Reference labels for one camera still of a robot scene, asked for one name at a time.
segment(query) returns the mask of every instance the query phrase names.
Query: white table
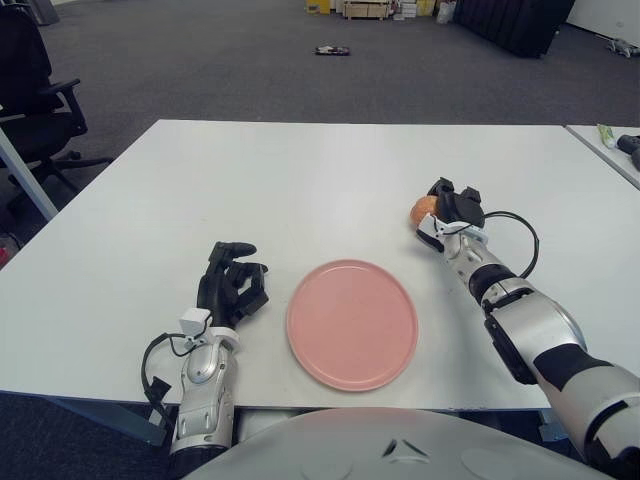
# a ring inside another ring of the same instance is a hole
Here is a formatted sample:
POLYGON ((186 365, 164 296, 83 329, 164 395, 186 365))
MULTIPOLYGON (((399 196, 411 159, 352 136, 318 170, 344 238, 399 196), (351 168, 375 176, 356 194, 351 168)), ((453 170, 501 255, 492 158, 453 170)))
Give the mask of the white table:
MULTIPOLYGON (((407 223, 440 176, 480 190, 485 211, 523 215, 541 238, 530 277, 578 320, 592 355, 640 374, 638 192, 562 127, 159 121, 0 272, 0 390, 143 402, 142 352, 194 305, 216 240, 258 246, 269 303, 239 328, 239 406, 523 409, 548 404, 512 380, 483 316, 407 223), (391 272, 418 312, 409 367, 366 393, 320 385, 287 343, 302 277, 338 258, 391 272)), ((514 271, 531 238, 487 222, 514 271)), ((168 346, 149 376, 174 388, 168 346)))
MULTIPOLYGON (((597 127, 593 125, 567 125, 567 130, 640 190, 640 171, 636 170, 631 163, 631 157, 622 150, 607 148, 603 145, 597 127)), ((613 130, 616 141, 621 135, 640 135, 640 128, 611 127, 611 130, 613 130)))

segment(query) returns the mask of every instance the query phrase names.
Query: gray carpet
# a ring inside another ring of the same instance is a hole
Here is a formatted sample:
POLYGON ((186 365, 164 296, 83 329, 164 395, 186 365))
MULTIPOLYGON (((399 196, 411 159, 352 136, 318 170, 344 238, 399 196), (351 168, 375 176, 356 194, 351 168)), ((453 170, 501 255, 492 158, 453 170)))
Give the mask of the gray carpet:
MULTIPOLYGON (((58 13, 41 31, 53 78, 82 79, 89 133, 69 146, 87 158, 119 155, 159 118, 640 125, 638 60, 569 26, 532 60, 430 18, 346 21, 307 15, 301 1, 83 1, 58 13), (324 44, 353 55, 314 56, 324 44)), ((101 168, 69 177, 86 185, 101 168)), ((55 180, 45 189, 61 207, 71 199, 55 180)), ((13 194, 0 178, 0 202, 13 194)), ((23 240, 43 225, 28 202, 0 220, 23 240)), ((502 427, 535 440, 535 417, 512 415, 502 427)), ((0 395, 0 418, 2 478, 162 478, 166 448, 44 400, 0 395)))

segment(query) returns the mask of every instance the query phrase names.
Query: black cable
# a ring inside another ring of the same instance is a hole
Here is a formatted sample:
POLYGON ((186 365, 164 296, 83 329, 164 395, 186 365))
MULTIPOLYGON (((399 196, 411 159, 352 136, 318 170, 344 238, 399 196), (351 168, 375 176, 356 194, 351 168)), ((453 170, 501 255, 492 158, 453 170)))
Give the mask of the black cable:
POLYGON ((171 417, 167 413, 167 409, 162 405, 162 401, 159 398, 156 398, 153 390, 151 390, 151 385, 149 385, 149 380, 147 379, 147 359, 149 358, 149 354, 151 351, 164 342, 167 338, 174 337, 182 337, 184 335, 182 333, 163 333, 162 335, 158 335, 154 338, 147 349, 144 351, 144 355, 142 356, 142 365, 140 367, 140 380, 142 381, 142 390, 144 391, 144 395, 149 400, 149 403, 153 407, 153 409, 160 414, 162 419, 173 428, 173 421, 171 417))
POLYGON ((527 229, 531 232, 531 235, 533 236, 533 256, 531 258, 531 261, 529 262, 529 265, 527 265, 527 268, 525 268, 524 272, 519 275, 520 278, 527 278, 531 274, 531 272, 533 272, 533 269, 536 268, 536 264, 538 263, 538 256, 540 254, 540 239, 538 238, 538 234, 536 233, 535 228, 533 228, 531 224, 520 215, 517 215, 513 212, 508 212, 506 210, 496 210, 495 212, 489 212, 484 215, 484 218, 493 217, 505 217, 517 220, 525 227, 527 227, 527 229))
MULTIPOLYGON (((194 340, 196 338, 204 335, 204 332, 209 328, 209 320, 211 319, 211 315, 209 315, 204 321, 204 328, 202 331, 194 336, 194 340)), ((193 352, 199 345, 192 346, 189 350, 184 353, 178 353, 175 349, 175 345, 173 344, 174 338, 186 338, 186 335, 183 333, 163 333, 162 335, 158 335, 154 338, 151 343, 147 346, 147 349, 144 351, 144 355, 142 356, 142 365, 140 367, 140 380, 142 382, 142 390, 144 391, 144 395, 149 400, 149 403, 153 407, 153 409, 160 414, 162 419, 173 428, 173 421, 171 420, 169 414, 167 413, 166 408, 162 405, 161 399, 156 398, 155 393, 151 389, 151 385, 149 384, 149 380, 147 378, 147 359, 149 358, 149 354, 151 351, 160 345, 165 340, 169 339, 169 343, 171 344, 171 350, 173 351, 176 357, 185 357, 193 352)))
MULTIPOLYGON (((531 224, 527 222, 524 218, 522 218, 520 215, 515 214, 513 212, 508 212, 506 210, 496 210, 495 212, 486 213, 483 216, 483 218, 485 219, 495 218, 495 217, 504 217, 504 218, 511 218, 513 220, 517 220, 518 222, 522 223, 525 227, 527 227, 531 232, 531 235, 533 236, 533 257, 531 258, 531 262, 529 262, 529 265, 527 266, 527 268, 525 268, 524 272, 522 272, 519 275, 520 278, 527 278, 529 275, 531 275, 531 272, 533 272, 533 269, 536 267, 536 264, 538 263, 538 255, 540 254, 540 239, 538 238, 538 234, 536 233, 535 228, 533 228, 531 224)), ((433 226, 434 226, 434 229, 438 231, 435 217, 433 219, 433 226)), ((456 233, 460 233, 463 230, 466 230, 467 228, 472 226, 473 224, 469 223, 464 227, 454 230, 452 232, 443 232, 442 235, 455 235, 456 233)))

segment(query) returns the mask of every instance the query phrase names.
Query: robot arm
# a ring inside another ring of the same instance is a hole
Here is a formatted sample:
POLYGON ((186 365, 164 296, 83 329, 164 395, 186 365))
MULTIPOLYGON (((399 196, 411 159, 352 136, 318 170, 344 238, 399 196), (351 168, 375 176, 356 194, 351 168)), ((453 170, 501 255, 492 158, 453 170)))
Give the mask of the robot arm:
POLYGON ((539 385, 589 464, 618 478, 637 478, 640 379, 591 357, 571 316, 487 249, 478 192, 457 194, 441 179, 425 198, 430 206, 423 208, 417 234, 443 253, 478 302, 513 377, 539 385))
POLYGON ((197 308, 180 319, 188 358, 170 451, 171 479, 182 478, 231 447, 238 368, 234 352, 239 346, 235 327, 269 300, 264 291, 267 267, 235 260, 255 252, 247 243, 217 242, 200 279, 197 308), (238 293, 247 280, 249 287, 238 293))

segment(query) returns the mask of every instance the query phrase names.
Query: small object on floor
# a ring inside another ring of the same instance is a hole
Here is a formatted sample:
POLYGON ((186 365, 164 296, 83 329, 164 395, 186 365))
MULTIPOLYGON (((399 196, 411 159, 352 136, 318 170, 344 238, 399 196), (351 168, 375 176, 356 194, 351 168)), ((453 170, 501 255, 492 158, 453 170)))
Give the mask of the small object on floor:
POLYGON ((616 139, 613 136, 613 131, 608 125, 597 125, 598 132, 600 133, 600 140, 602 144, 607 148, 616 148, 616 139))
POLYGON ((326 45, 324 47, 316 47, 316 55, 332 55, 338 57, 346 57, 351 54, 348 47, 332 47, 326 45))
POLYGON ((634 47, 622 38, 612 38, 611 40, 609 40, 609 45, 607 46, 607 48, 613 53, 624 55, 627 58, 640 55, 640 48, 634 47))
POLYGON ((618 148, 631 155, 631 163, 640 172, 640 135, 622 135, 618 139, 618 148))

